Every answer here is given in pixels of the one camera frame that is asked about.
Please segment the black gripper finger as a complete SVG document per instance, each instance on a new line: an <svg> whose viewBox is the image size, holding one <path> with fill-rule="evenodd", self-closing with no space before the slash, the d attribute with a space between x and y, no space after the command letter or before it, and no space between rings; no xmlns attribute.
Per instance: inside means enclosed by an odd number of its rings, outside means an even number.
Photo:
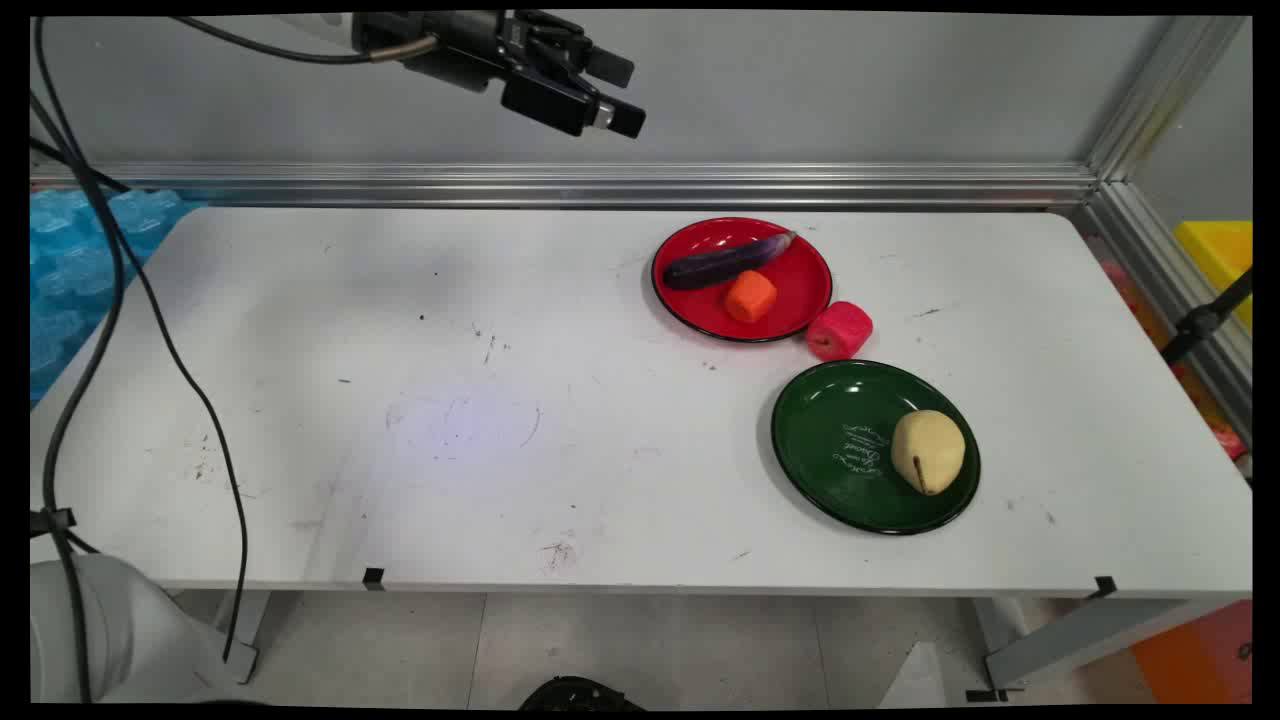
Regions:
<svg viewBox="0 0 1280 720"><path fill-rule="evenodd" d="M573 137L595 128L637 138L646 122L646 111L641 108L596 90L557 82L538 72L509 72L500 104Z"/></svg>
<svg viewBox="0 0 1280 720"><path fill-rule="evenodd" d="M626 88L634 63L596 45L584 27L548 12L516 12L526 29L527 49L564 82L577 83L585 73L608 85Z"/></svg>

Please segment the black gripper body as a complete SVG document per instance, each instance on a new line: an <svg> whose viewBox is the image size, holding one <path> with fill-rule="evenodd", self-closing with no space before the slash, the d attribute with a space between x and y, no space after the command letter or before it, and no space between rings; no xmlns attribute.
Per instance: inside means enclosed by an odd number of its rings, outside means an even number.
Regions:
<svg viewBox="0 0 1280 720"><path fill-rule="evenodd" d="M500 79L532 83L527 59L511 44L526 12L356 12L353 49L472 92Z"/></svg>

